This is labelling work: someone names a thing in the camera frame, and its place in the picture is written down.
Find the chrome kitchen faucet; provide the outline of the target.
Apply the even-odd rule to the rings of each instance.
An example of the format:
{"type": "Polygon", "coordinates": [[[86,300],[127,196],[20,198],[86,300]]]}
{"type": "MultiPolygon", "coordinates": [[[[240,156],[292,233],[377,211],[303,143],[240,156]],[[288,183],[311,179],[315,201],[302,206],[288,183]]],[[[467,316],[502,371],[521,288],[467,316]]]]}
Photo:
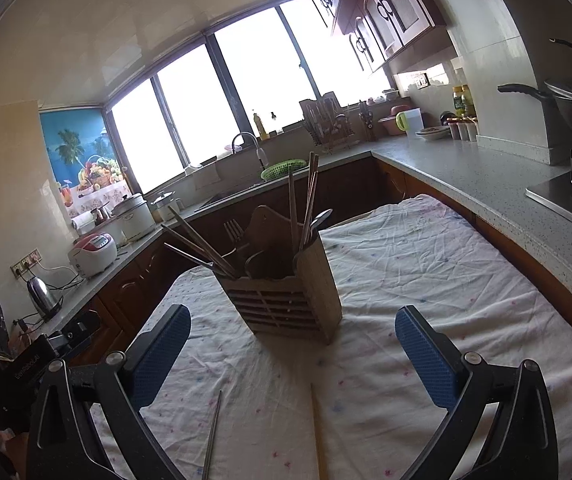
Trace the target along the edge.
{"type": "Polygon", "coordinates": [[[237,133],[231,140],[231,152],[236,154],[243,150],[254,150],[254,154],[258,159],[261,169],[266,169],[269,166],[268,155],[265,154],[264,149],[261,147],[257,137],[248,131],[237,133]]]}

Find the electric steel kettle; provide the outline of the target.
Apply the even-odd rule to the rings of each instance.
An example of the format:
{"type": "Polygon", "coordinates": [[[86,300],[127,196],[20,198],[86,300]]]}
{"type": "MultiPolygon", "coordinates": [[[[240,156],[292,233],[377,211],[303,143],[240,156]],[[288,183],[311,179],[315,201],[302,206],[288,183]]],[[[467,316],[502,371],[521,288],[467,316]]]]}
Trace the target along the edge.
{"type": "Polygon", "coordinates": [[[37,276],[32,276],[27,281],[27,290],[36,312],[43,321],[47,322],[62,308],[62,300],[56,299],[47,284],[37,276]]]}

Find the red white rice cooker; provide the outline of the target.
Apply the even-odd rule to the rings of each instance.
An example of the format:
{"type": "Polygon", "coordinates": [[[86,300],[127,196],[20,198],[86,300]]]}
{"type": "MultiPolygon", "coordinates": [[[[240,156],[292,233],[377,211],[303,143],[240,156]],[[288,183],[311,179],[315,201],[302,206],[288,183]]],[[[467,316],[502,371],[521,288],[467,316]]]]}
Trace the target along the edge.
{"type": "Polygon", "coordinates": [[[88,234],[72,246],[68,259],[82,278],[92,278],[116,261],[117,245],[108,233],[88,234]]]}

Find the floral white tablecloth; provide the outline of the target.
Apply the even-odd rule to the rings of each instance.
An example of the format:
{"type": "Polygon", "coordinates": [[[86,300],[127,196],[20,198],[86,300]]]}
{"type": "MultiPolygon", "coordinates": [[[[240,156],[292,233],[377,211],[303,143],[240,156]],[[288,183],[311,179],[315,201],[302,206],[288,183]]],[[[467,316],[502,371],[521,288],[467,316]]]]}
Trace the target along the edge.
{"type": "Polygon", "coordinates": [[[321,238],[342,305],[330,344],[254,334],[203,268],[180,275],[161,300],[187,306],[192,330],[142,416],[185,477],[201,477],[222,390],[209,478],[315,478],[314,385],[330,476],[400,478],[444,415],[394,333],[407,304],[462,351],[495,365],[540,365],[559,474],[572,477],[572,327],[536,286],[426,195],[321,238]]]}

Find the wooden chopstick on cloth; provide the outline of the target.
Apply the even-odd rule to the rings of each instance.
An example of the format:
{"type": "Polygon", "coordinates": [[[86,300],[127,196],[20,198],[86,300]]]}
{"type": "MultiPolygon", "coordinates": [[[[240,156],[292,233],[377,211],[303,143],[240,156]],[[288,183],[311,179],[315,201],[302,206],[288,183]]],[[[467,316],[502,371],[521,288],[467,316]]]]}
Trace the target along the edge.
{"type": "Polygon", "coordinates": [[[311,393],[312,419],[313,419],[313,431],[314,431],[314,442],[315,442],[315,455],[316,455],[316,463],[318,464],[318,478],[320,480],[327,480],[328,471],[327,471],[327,464],[326,464],[326,457],[324,450],[320,404],[318,404],[318,398],[316,397],[314,385],[310,385],[310,393],[311,393]]]}
{"type": "Polygon", "coordinates": [[[316,185],[318,184],[318,164],[316,165],[316,173],[315,173],[315,180],[314,180],[314,185],[313,185],[313,193],[311,196],[311,201],[310,201],[310,209],[309,209],[309,218],[308,218],[308,222],[307,222],[307,231],[306,231],[306,240],[308,237],[308,232],[310,229],[310,225],[312,222],[312,214],[313,214],[313,205],[314,205],[314,199],[315,199],[315,192],[316,192],[316,185]]]}
{"type": "MultiPolygon", "coordinates": [[[[212,262],[211,258],[208,257],[207,254],[197,244],[191,242],[186,237],[184,237],[183,235],[180,235],[179,233],[173,231],[172,229],[170,229],[168,226],[165,226],[164,224],[161,226],[161,229],[162,229],[162,232],[164,232],[164,234],[169,235],[172,238],[172,240],[174,240],[175,242],[180,242],[181,244],[183,244],[187,248],[187,250],[184,250],[182,248],[180,248],[180,249],[184,250],[184,252],[188,252],[189,254],[196,256],[197,258],[201,258],[201,259],[204,259],[206,261],[212,262]]],[[[222,276],[222,278],[228,278],[228,276],[215,263],[213,263],[213,269],[211,271],[216,275],[222,276]]]]}

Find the small white cooker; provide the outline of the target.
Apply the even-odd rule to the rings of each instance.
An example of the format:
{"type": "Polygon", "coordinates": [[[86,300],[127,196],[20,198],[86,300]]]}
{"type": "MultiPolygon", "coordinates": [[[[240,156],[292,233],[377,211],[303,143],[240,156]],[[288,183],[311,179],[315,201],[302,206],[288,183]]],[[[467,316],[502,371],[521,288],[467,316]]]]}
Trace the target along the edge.
{"type": "Polygon", "coordinates": [[[152,218],[157,223],[173,220],[173,211],[180,212],[184,209],[182,200],[175,195],[174,191],[160,193],[148,204],[152,218]]]}

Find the metal fork in holder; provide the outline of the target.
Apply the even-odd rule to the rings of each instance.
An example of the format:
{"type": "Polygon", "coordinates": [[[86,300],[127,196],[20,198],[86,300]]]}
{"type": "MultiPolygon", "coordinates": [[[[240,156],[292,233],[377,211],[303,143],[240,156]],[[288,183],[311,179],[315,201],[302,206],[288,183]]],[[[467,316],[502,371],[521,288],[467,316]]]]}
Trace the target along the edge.
{"type": "Polygon", "coordinates": [[[223,226],[235,249],[241,254],[248,246],[244,230],[235,219],[226,220],[223,226]]]}

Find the wooden utensil holder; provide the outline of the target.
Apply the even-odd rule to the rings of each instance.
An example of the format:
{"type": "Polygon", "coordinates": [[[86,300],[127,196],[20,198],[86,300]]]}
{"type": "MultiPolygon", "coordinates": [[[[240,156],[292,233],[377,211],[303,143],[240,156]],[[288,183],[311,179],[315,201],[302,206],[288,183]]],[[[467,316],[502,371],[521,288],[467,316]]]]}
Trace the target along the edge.
{"type": "Polygon", "coordinates": [[[342,307],[321,239],[294,254],[289,219],[264,205],[252,213],[246,237],[245,274],[219,283],[249,329],[329,344],[342,307]]]}

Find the green dish mat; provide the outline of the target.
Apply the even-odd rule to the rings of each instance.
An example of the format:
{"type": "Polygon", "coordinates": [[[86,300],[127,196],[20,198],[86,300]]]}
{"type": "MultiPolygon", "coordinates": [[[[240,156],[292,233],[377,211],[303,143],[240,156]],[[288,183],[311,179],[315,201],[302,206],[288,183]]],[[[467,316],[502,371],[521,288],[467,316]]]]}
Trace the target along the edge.
{"type": "Polygon", "coordinates": [[[303,159],[288,159],[266,167],[260,174],[264,182],[270,182],[282,177],[287,177],[289,171],[297,171],[306,168],[308,163],[303,159]]]}

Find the green lid white pitcher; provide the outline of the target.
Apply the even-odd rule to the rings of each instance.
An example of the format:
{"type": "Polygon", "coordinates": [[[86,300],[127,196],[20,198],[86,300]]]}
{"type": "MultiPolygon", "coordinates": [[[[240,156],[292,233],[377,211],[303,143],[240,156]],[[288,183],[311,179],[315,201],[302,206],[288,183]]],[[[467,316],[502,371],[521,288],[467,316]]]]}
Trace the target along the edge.
{"type": "Polygon", "coordinates": [[[396,115],[396,124],[408,136],[416,136],[424,128],[422,111],[419,108],[401,110],[396,115]]]}

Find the pink plastic basin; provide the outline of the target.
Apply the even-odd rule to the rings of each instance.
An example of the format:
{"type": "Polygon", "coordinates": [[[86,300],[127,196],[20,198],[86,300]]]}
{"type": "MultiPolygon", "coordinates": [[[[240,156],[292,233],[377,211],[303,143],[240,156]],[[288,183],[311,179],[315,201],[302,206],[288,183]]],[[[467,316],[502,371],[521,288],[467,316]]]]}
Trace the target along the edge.
{"type": "Polygon", "coordinates": [[[388,136],[404,136],[405,132],[401,130],[397,124],[397,116],[410,109],[411,107],[405,104],[393,106],[390,108],[389,115],[380,118],[378,123],[384,127],[388,136]]]}

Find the yellow dish soap bottle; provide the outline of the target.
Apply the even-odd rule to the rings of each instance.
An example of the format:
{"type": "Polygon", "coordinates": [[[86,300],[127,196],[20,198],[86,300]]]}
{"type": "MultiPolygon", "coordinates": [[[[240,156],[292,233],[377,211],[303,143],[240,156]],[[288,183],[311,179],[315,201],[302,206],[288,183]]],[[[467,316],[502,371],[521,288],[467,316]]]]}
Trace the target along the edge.
{"type": "Polygon", "coordinates": [[[260,139],[261,140],[268,140],[270,136],[269,136],[269,133],[265,130],[260,116],[256,112],[253,112],[252,118],[254,118],[254,124],[257,127],[260,139]]]}

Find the dish drying rack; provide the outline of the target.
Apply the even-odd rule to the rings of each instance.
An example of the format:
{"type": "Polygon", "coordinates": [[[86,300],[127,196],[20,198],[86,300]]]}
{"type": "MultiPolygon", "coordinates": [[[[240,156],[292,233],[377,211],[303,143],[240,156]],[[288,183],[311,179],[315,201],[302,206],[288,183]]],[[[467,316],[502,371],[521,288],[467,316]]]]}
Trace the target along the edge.
{"type": "Polygon", "coordinates": [[[340,106],[333,91],[324,93],[317,100],[300,101],[299,105],[304,128],[314,144],[325,153],[359,143],[360,139],[351,127],[348,110],[340,106]]]}

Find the upper wooden cabinets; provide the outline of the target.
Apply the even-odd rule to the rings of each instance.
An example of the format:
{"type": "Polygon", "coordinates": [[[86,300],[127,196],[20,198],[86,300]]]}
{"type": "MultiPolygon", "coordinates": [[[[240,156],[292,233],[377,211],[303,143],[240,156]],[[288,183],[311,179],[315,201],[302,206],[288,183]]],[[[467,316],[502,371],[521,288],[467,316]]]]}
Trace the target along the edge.
{"type": "Polygon", "coordinates": [[[435,0],[311,0],[322,23],[348,38],[366,70],[418,70],[455,52],[435,0]]]}

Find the wall power socket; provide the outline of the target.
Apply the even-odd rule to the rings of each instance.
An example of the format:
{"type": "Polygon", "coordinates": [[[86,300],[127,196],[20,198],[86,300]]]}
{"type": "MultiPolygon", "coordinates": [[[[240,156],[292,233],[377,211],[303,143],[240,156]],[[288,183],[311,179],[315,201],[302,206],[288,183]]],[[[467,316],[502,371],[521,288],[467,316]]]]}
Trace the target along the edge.
{"type": "Polygon", "coordinates": [[[29,272],[34,266],[42,261],[42,255],[38,248],[33,249],[28,255],[21,258],[17,263],[10,267],[14,278],[22,278],[24,274],[29,272]]]}

